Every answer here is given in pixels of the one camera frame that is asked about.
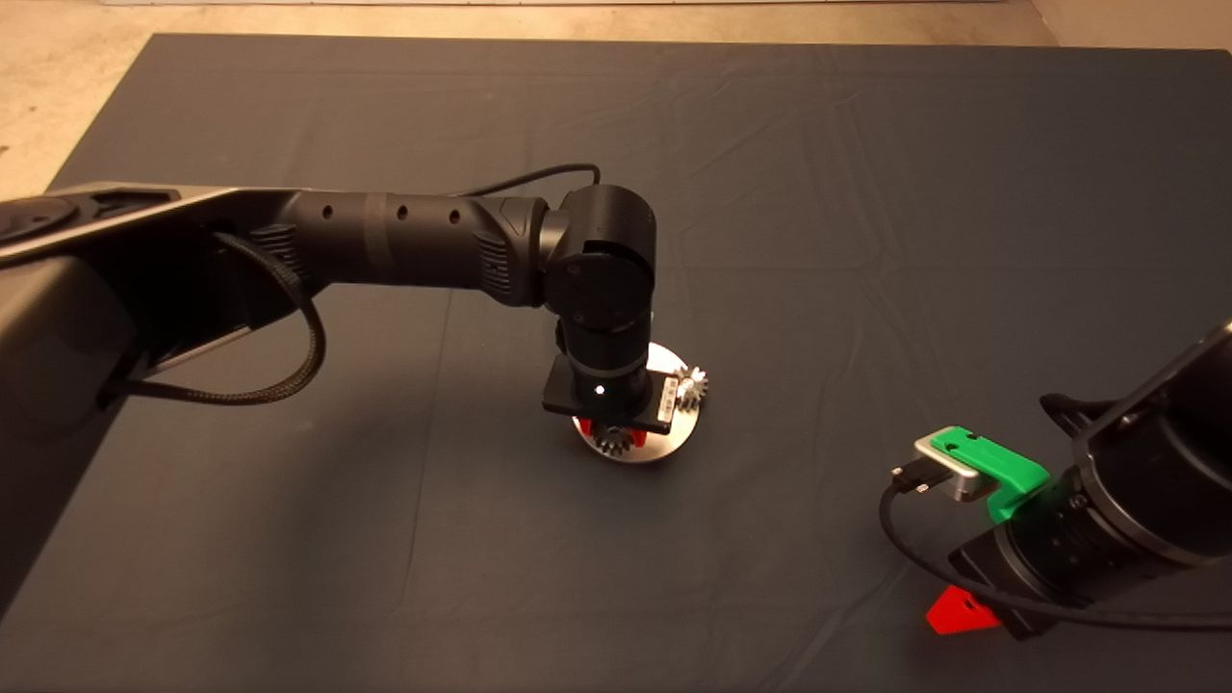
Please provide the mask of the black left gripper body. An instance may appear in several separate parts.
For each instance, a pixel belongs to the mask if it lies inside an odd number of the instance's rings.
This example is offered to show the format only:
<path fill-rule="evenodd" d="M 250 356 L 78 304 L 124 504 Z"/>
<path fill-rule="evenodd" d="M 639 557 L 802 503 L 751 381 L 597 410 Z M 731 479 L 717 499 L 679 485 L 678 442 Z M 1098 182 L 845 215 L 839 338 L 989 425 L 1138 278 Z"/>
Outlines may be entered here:
<path fill-rule="evenodd" d="M 542 403 L 554 414 L 642 432 L 670 432 L 675 416 L 675 380 L 668 372 L 639 367 L 615 376 L 583 372 L 563 355 L 554 356 Z"/>

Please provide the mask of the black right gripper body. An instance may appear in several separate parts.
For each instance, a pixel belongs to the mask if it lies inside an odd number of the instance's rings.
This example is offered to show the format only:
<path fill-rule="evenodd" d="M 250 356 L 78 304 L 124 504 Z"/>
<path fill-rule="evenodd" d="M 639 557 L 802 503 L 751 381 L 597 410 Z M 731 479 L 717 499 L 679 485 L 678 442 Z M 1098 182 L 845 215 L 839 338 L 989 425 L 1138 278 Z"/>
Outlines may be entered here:
<path fill-rule="evenodd" d="M 1026 601 L 1060 601 L 1060 593 L 1039 578 L 1027 564 L 1016 555 L 1011 535 L 1003 527 L 981 531 L 979 535 L 960 544 L 949 552 L 949 564 L 963 578 Z M 1031 612 L 1010 610 L 992 605 L 1002 626 L 1016 640 L 1044 636 L 1057 621 Z"/>

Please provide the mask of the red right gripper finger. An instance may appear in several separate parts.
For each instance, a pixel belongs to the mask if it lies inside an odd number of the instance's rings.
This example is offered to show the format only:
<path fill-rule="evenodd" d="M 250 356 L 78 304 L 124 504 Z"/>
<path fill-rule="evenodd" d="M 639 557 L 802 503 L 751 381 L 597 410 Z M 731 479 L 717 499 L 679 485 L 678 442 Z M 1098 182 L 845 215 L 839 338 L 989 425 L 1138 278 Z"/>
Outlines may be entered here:
<path fill-rule="evenodd" d="M 956 635 L 1002 628 L 994 610 L 958 586 L 942 588 L 926 610 L 926 624 L 938 635 Z"/>

